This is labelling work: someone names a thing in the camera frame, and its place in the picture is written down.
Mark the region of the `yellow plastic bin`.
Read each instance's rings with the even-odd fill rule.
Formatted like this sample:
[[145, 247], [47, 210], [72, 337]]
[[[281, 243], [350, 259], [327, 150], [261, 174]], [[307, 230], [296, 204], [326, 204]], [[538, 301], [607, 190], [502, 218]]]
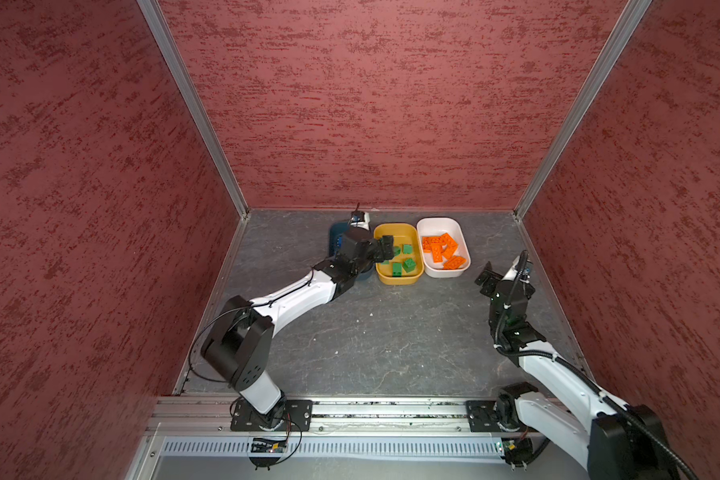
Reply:
[[394, 257], [375, 266], [379, 280], [386, 285], [412, 285], [424, 273], [423, 254], [419, 236], [413, 225], [408, 223], [384, 223], [374, 229], [374, 236], [382, 239], [393, 238]]

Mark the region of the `teal plastic bin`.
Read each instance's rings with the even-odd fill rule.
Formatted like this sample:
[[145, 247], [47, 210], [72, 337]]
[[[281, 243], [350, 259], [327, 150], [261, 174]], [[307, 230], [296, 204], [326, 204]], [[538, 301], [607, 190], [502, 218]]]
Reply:
[[346, 222], [336, 222], [329, 229], [328, 256], [334, 256], [342, 245], [342, 236], [349, 229]]

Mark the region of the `orange lego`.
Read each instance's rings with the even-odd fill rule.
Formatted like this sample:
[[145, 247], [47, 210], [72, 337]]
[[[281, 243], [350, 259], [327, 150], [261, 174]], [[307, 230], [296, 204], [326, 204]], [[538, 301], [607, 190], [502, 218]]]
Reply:
[[439, 245], [440, 244], [440, 238], [437, 236], [429, 236], [429, 237], [422, 237], [421, 238], [421, 245], [422, 245], [422, 251], [423, 252], [431, 252], [433, 245]]
[[466, 263], [466, 259], [461, 256], [453, 256], [443, 264], [444, 270], [458, 270]]

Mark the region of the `white plastic bin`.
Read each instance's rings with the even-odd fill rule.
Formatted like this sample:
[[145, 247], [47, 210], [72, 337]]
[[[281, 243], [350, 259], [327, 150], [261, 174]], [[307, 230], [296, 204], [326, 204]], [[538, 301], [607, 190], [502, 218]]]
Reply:
[[425, 273], [437, 279], [461, 276], [471, 265], [465, 237], [459, 223], [449, 217], [427, 217], [416, 230], [423, 254]]

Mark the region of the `orange lego diagonal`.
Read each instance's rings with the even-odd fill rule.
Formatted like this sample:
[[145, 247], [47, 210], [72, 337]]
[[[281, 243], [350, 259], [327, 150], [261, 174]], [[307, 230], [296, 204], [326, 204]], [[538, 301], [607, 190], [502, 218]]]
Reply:
[[456, 254], [459, 245], [448, 233], [442, 234], [439, 238], [444, 247], [443, 257], [449, 260]]
[[443, 261], [443, 244], [436, 242], [430, 244], [430, 252], [434, 263], [441, 263]]

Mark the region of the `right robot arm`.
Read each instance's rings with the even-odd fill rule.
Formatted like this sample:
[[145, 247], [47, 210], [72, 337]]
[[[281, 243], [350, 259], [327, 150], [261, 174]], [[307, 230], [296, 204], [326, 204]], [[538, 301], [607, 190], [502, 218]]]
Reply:
[[608, 392], [566, 360], [527, 319], [535, 289], [526, 251], [500, 274], [487, 264], [476, 283], [490, 301], [489, 328], [494, 349], [540, 381], [544, 396], [528, 382], [504, 388], [493, 419], [504, 432], [534, 429], [538, 447], [505, 447], [512, 467], [532, 463], [553, 443], [592, 479], [693, 479], [692, 468], [674, 451], [658, 415]]

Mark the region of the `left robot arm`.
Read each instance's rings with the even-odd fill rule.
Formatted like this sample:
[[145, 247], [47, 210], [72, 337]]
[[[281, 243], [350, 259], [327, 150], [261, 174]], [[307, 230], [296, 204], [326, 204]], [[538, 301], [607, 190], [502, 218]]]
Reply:
[[357, 277], [394, 257], [394, 237], [350, 227], [342, 245], [301, 280], [254, 300], [231, 298], [212, 322], [201, 357], [269, 430], [286, 420], [286, 397], [266, 371], [273, 338], [293, 321], [336, 300]]

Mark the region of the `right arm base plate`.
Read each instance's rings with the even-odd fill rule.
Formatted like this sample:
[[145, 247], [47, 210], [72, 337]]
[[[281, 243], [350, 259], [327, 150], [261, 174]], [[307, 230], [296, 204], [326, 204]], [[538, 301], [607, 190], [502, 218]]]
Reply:
[[469, 400], [466, 402], [466, 416], [472, 433], [510, 437], [519, 437], [524, 433], [542, 436], [539, 431], [520, 420], [512, 399]]

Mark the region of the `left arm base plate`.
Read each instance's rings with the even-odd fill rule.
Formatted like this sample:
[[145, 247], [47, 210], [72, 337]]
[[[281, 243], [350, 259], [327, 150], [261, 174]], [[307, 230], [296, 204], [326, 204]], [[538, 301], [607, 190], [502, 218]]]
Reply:
[[247, 400], [236, 401], [230, 409], [230, 430], [233, 432], [285, 432], [310, 429], [313, 402], [310, 400], [279, 400], [268, 413], [258, 412]]

